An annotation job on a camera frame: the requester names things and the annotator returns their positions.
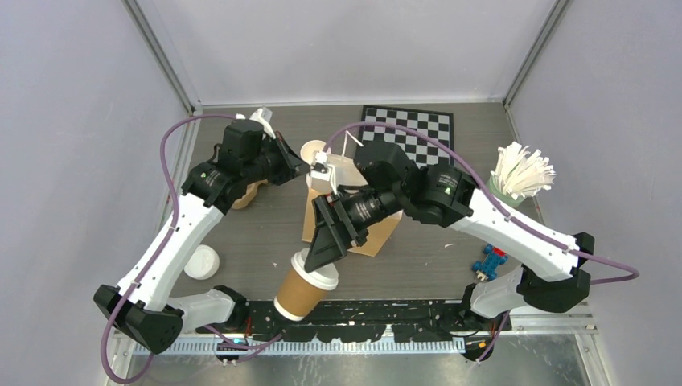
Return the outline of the brown paper bag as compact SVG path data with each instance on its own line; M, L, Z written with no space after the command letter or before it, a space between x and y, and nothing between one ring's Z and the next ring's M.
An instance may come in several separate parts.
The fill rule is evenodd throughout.
M322 193L313 191L308 187L308 196L302 229L302 240L305 242L312 242L314 231L323 219L321 215L316 213L317 209L314 204L314 200L321 194ZM366 257L375 257L395 232L397 225L403 219L403 214L403 211L398 211L390 215L387 219L381 220L379 223L370 226L368 228L369 235L367 242L359 247L352 247L350 252Z

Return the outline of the brown paper coffee cup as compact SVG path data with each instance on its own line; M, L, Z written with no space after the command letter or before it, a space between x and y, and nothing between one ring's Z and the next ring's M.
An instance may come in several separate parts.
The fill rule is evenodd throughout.
M276 311L294 322L302 321L327 295L291 268L273 300Z

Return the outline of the white plastic cup lid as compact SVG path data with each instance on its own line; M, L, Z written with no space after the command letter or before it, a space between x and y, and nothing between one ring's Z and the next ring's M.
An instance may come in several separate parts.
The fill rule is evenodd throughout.
M333 263L324 265L314 271L305 271L305 263L309 249L304 248L295 253L290 263L296 274L310 285L325 291L335 290L339 284L339 273Z

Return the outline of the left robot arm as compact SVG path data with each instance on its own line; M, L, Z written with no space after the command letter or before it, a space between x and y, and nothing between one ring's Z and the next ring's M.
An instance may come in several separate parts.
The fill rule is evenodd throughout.
M280 132L253 119L234 120L212 157L188 173L164 230L116 285L100 286L94 302L112 326L155 355L200 327L240 331L249 308L235 290L217 285L184 298L172 298L171 290L200 242L249 185L280 186L309 169Z

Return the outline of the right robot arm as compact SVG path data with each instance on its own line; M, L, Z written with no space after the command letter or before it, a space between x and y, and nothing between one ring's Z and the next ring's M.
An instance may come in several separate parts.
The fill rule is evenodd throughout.
M521 306L564 313L585 300L590 276L578 253L589 251L587 234L563 235L551 244L552 231L508 205L488 198L473 178L449 164L418 166L396 144L370 142L353 158L306 145L315 230L304 269L314 272L343 259L367 242L369 229L395 213L422 224L475 236L514 257L520 267L466 289L459 319L479 330L499 314Z

